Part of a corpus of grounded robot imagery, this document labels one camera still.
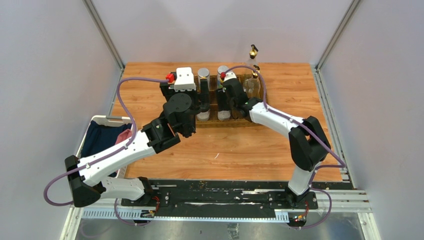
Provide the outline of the oil bottle with brown residue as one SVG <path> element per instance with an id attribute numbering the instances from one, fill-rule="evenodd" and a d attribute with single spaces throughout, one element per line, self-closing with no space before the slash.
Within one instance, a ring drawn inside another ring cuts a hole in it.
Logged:
<path id="1" fill-rule="evenodd" d="M 260 98 L 261 81 L 253 70 L 246 70 L 244 74 L 243 89 L 248 98 Z"/>

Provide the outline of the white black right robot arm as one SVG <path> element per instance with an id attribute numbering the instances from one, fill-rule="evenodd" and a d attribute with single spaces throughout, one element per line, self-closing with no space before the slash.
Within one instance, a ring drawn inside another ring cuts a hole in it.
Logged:
<path id="1" fill-rule="evenodd" d="M 230 110 L 237 118 L 265 126 L 289 141 L 290 155 L 295 164 L 294 172 L 285 188 L 286 204 L 298 209 L 306 201 L 310 179 L 328 155 L 331 145 L 316 117 L 296 117 L 265 106 L 265 101 L 244 92 L 237 78 L 220 80 L 222 93 Z"/>

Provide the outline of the black-lid spice jar front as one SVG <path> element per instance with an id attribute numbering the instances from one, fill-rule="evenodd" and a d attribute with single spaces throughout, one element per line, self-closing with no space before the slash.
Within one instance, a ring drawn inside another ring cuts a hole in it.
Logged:
<path id="1" fill-rule="evenodd" d="M 217 112 L 217 118 L 219 121 L 227 121 L 231 118 L 230 110 L 221 110 Z"/>

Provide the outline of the silver-lid shaker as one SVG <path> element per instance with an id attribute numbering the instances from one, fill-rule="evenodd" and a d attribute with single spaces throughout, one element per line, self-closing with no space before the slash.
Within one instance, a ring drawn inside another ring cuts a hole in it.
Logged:
<path id="1" fill-rule="evenodd" d="M 208 68 L 202 67 L 197 71 L 198 82 L 200 83 L 202 79 L 206 79 L 208 84 L 210 84 L 210 71 Z"/>
<path id="2" fill-rule="evenodd" d="M 221 73 L 226 72 L 228 69 L 229 69 L 229 67 L 228 67 L 228 66 L 226 66 L 226 65 L 220 65 L 220 66 L 217 68 L 217 80 L 218 80 L 218 81 L 220 81 L 220 80 L 221 80 Z"/>

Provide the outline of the black-lid spice jar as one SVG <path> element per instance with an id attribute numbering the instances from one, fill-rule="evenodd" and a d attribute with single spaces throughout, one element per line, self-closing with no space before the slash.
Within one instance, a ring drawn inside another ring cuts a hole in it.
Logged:
<path id="1" fill-rule="evenodd" d="M 210 119 L 210 111 L 208 110 L 206 112 L 200 112 L 196 115 L 196 118 L 198 121 L 206 122 Z"/>
<path id="2" fill-rule="evenodd" d="M 217 118 L 219 121 L 227 121 L 231 118 L 230 110 L 221 110 L 217 112 Z"/>

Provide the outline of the clear oil bottle gold spout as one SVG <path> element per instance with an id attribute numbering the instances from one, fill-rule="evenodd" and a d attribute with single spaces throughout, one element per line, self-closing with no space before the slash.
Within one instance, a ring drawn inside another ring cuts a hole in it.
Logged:
<path id="1" fill-rule="evenodd" d="M 258 51 L 259 50 L 258 50 L 258 48 L 254 44 L 251 44 L 250 47 L 251 47 L 251 49 L 249 51 L 248 59 L 245 62 L 245 65 L 246 66 L 249 66 L 251 68 L 254 68 L 255 65 L 257 65 L 257 59 L 256 59 L 256 57 L 258 55 Z"/>

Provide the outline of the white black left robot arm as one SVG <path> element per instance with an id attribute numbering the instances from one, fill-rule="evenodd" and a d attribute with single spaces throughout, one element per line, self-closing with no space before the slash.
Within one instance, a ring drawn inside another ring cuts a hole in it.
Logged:
<path id="1" fill-rule="evenodd" d="M 180 136 L 191 137 L 196 132 L 196 115 L 209 108 L 207 80 L 200 81 L 197 91 L 190 80 L 184 86 L 180 78 L 175 83 L 160 82 L 167 99 L 158 118 L 136 130 L 129 139 L 99 153 L 65 159 L 72 205 L 87 207 L 100 199 L 127 199 L 140 206 L 153 201 L 153 189 L 145 177 L 116 178 L 110 175 L 137 160 L 161 153 L 176 144 Z"/>

